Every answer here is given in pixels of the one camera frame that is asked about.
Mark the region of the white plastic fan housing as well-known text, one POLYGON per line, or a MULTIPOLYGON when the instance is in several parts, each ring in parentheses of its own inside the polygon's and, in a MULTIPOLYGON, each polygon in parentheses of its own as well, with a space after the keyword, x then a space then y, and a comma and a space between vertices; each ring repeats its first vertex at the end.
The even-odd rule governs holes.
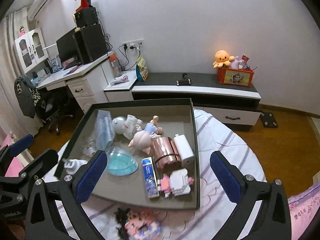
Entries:
POLYGON ((68 175, 74 175, 82 165, 86 165, 88 161, 82 159, 63 159, 63 168, 68 175))

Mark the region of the clear heart-shaped teal box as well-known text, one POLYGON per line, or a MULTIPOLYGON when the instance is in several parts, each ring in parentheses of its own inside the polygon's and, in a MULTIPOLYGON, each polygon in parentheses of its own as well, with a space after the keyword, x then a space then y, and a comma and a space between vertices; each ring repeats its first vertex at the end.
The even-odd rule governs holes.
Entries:
POLYGON ((113 176, 128 176, 138 169, 138 163, 133 156, 122 148, 112 146, 106 151, 106 154, 106 171, 113 176))

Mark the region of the clear plastic storage box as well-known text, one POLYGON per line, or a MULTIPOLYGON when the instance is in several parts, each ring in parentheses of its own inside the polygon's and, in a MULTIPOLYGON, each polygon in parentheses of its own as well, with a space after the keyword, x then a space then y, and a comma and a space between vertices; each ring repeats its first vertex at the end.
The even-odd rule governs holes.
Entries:
POLYGON ((95 122, 95 138, 97 150, 106 150, 112 146, 115 132, 111 113, 109 111, 99 110, 95 122))

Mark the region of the pink white brick figure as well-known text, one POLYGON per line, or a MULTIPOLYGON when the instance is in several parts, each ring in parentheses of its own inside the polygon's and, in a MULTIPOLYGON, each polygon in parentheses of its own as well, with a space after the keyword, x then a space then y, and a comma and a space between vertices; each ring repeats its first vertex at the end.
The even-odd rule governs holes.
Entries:
POLYGON ((182 168, 173 171, 169 176, 163 174, 163 178, 157 180, 157 187, 159 192, 164 193, 165 198, 169 198, 171 194, 177 197, 189 194, 194 181, 193 177, 188 176, 188 170, 182 168))

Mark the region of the white power adapter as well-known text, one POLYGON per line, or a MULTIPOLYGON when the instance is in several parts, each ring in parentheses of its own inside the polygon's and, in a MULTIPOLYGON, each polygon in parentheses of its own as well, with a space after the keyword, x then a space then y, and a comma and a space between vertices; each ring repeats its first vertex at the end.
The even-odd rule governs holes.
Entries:
POLYGON ((188 167, 194 162, 195 155, 184 134, 175 134, 173 138, 176 149, 180 155, 182 167, 188 167))

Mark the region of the astronaut figure silver helmet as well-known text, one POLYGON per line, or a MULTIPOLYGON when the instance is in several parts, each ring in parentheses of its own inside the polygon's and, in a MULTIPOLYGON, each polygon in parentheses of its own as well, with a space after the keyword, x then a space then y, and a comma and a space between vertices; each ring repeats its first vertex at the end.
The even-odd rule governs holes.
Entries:
POLYGON ((137 129, 136 125, 141 126, 142 120, 137 119, 134 115, 118 116, 112 120, 114 132, 117 135, 123 135, 126 139, 132 140, 137 129))

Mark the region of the pig-tailed doll figurine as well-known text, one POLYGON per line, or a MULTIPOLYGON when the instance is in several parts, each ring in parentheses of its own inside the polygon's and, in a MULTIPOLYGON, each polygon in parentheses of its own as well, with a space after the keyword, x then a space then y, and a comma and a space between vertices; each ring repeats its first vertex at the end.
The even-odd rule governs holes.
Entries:
POLYGON ((144 129, 136 124, 136 133, 129 142, 128 147, 134 147, 146 154, 151 153, 152 142, 159 139, 163 134, 163 128, 158 127, 159 116, 154 115, 152 120, 148 122, 144 129))

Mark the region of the rose gold cylinder device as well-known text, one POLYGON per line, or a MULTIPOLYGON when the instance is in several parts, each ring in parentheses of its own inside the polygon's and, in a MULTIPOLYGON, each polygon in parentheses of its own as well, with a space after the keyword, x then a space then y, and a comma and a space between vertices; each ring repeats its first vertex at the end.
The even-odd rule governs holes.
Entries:
POLYGON ((151 149, 158 170, 167 172, 182 166, 180 155, 170 137, 160 137, 154 140, 151 149))

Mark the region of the clear bag with parts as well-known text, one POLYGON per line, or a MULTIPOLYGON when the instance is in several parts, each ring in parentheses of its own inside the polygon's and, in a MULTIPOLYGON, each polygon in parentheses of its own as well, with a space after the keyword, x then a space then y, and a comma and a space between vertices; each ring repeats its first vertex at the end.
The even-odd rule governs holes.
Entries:
POLYGON ((82 150, 83 154, 86 157, 91 158, 96 153, 96 151, 97 151, 97 147, 96 147, 95 139, 93 137, 87 138, 82 150))

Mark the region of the black hair clip white flowers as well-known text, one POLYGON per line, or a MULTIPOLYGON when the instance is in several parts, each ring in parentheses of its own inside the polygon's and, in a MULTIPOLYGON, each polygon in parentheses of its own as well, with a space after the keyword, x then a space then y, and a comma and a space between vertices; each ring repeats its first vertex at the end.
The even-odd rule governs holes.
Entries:
POLYGON ((125 229, 125 224, 127 223, 127 220, 129 218, 128 217, 129 211, 130 211, 129 208, 127 209, 118 208, 117 211, 114 213, 116 223, 119 225, 117 227, 118 237, 124 240, 129 240, 129 234, 125 229))

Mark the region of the blue patterned lighter box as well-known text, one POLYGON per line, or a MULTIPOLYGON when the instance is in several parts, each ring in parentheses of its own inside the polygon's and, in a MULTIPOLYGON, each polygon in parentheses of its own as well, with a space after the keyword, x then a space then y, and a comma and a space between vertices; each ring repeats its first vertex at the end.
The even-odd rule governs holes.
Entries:
POLYGON ((149 199, 159 197, 157 177, 151 157, 142 159, 142 169, 147 197, 149 199))

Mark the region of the large pink black-rimmed box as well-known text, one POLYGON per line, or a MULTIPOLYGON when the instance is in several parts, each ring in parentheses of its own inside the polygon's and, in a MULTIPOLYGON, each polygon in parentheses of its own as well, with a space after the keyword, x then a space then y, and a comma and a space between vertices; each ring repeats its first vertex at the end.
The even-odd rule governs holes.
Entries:
POLYGON ((129 148, 129 140, 123 135, 116 135, 113 145, 128 151, 136 159, 138 169, 128 176, 113 176, 108 172, 100 177, 93 195, 106 200, 119 202, 129 206, 146 207, 162 210, 197 210, 200 207, 200 168, 199 151, 197 148, 196 122, 193 103, 190 99, 154 99, 125 102, 108 102, 93 104, 83 116, 68 142, 62 159, 84 159, 84 148, 94 135, 95 122, 99 110, 109 111, 112 118, 134 115, 147 123, 154 115, 159 116, 159 126, 164 129, 165 137, 185 135, 195 160, 187 167, 188 173, 195 179, 191 192, 182 196, 163 196, 150 199, 144 185, 142 160, 147 154, 129 148))

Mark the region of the office chair with jacket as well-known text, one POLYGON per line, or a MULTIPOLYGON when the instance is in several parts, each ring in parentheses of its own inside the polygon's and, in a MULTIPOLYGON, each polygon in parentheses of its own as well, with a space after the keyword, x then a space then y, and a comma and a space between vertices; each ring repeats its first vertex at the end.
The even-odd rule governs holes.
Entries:
POLYGON ((67 113, 70 97, 64 88, 41 92, 27 76, 21 75, 15 79, 14 91, 23 115, 32 119, 39 117, 48 124, 49 132, 60 135, 60 121, 73 117, 67 113))

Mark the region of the black floor scale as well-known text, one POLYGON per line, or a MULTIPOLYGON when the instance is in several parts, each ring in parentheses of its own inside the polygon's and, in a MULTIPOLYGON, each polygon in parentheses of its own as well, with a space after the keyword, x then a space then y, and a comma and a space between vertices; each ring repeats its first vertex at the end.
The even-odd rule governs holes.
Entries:
POLYGON ((265 128, 278 128, 277 121, 271 112, 261 112, 260 120, 265 128))

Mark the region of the low black white cabinet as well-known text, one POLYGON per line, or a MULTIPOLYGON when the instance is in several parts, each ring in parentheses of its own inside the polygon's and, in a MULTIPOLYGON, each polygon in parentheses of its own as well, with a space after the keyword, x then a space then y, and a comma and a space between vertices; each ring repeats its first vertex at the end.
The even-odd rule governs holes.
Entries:
POLYGON ((261 96, 255 87, 220 84, 215 74, 188 73, 190 85, 176 85, 182 73, 151 73, 137 81, 131 93, 134 100, 189 98, 195 109, 204 110, 236 131, 253 127, 261 110, 261 96))

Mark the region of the white nightstand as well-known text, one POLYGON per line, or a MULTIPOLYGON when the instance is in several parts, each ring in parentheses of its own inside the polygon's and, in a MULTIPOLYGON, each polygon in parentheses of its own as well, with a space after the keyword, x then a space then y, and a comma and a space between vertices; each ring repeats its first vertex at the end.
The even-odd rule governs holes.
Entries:
POLYGON ((109 102, 133 101, 132 88, 134 87, 137 76, 134 70, 124 72, 129 80, 115 85, 107 85, 104 92, 109 102))

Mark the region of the white desk with drawers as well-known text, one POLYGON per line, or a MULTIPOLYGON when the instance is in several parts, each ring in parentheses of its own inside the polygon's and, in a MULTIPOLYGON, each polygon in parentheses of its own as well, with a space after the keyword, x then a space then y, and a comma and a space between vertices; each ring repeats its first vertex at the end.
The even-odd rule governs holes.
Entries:
POLYGON ((55 90, 67 86, 82 111, 87 112, 95 103, 108 102, 104 89, 113 79, 110 56, 114 54, 112 50, 91 63, 60 70, 40 81, 36 88, 55 90))

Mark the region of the red orange picture box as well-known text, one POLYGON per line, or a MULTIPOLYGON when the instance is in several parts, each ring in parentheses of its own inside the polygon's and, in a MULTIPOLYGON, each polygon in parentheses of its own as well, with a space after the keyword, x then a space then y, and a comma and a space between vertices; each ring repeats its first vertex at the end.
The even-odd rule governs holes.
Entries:
POLYGON ((224 85, 236 85, 250 87, 252 84, 254 72, 248 69, 232 69, 222 67, 217 70, 219 83, 224 85))

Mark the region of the bottle with orange cap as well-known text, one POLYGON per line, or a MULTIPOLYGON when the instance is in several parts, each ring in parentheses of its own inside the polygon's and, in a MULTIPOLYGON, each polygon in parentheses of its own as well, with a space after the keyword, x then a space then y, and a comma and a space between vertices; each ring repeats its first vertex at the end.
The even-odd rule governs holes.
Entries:
POLYGON ((111 54, 109 60, 114 78, 122 76, 122 70, 117 56, 115 54, 111 54))

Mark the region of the blue yellow snack bag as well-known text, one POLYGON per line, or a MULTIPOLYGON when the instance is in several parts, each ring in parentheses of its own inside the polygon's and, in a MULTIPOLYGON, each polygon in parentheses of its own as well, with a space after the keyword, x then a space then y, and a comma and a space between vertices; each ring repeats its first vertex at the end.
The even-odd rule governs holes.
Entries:
POLYGON ((149 77, 148 67, 142 56, 139 56, 136 62, 136 76, 139 81, 145 81, 149 77))

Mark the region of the orange octopus plush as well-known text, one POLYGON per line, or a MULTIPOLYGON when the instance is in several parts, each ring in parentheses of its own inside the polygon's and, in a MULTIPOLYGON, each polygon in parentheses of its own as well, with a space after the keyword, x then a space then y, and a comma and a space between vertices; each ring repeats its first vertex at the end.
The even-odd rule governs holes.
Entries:
POLYGON ((230 56, 225 50, 219 50, 215 53, 215 61, 213 68, 229 67, 231 62, 235 60, 234 56, 230 56))

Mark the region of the white glass-door cabinet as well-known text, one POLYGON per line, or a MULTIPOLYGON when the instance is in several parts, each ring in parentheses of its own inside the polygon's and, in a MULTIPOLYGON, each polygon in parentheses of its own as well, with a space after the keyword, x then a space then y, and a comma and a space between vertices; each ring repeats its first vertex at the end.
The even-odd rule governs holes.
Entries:
POLYGON ((24 74, 48 59, 42 31, 35 28, 15 40, 17 55, 24 74))

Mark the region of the black computer monitor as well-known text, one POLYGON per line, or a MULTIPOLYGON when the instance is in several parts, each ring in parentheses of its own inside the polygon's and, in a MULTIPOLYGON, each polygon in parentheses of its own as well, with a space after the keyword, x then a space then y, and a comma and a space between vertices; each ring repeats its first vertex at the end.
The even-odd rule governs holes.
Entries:
POLYGON ((59 58, 62 63, 71 60, 71 63, 81 64, 80 50, 74 37, 75 28, 67 32, 56 41, 59 58))

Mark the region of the black speaker on tower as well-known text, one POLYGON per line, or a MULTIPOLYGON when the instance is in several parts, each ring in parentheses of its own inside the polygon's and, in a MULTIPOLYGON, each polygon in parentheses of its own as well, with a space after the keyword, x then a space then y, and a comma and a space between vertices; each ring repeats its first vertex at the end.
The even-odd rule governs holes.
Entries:
POLYGON ((76 12, 73 16, 78 28, 99 23, 95 7, 83 8, 80 11, 76 12))

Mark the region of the red triangular box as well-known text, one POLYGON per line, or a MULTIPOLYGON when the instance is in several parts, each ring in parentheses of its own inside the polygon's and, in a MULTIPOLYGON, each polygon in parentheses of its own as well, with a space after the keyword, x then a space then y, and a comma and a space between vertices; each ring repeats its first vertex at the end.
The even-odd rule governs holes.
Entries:
POLYGON ((87 2, 87 0, 80 0, 80 6, 76 9, 76 12, 79 12, 85 8, 89 8, 89 3, 87 2))

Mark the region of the white wall power strip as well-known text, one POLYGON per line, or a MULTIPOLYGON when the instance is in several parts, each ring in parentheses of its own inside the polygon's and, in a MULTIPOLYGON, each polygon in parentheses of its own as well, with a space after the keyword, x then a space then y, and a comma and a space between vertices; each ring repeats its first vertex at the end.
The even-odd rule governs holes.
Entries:
POLYGON ((143 43, 144 39, 140 38, 137 40, 122 42, 122 45, 124 45, 127 49, 140 49, 142 48, 143 43))

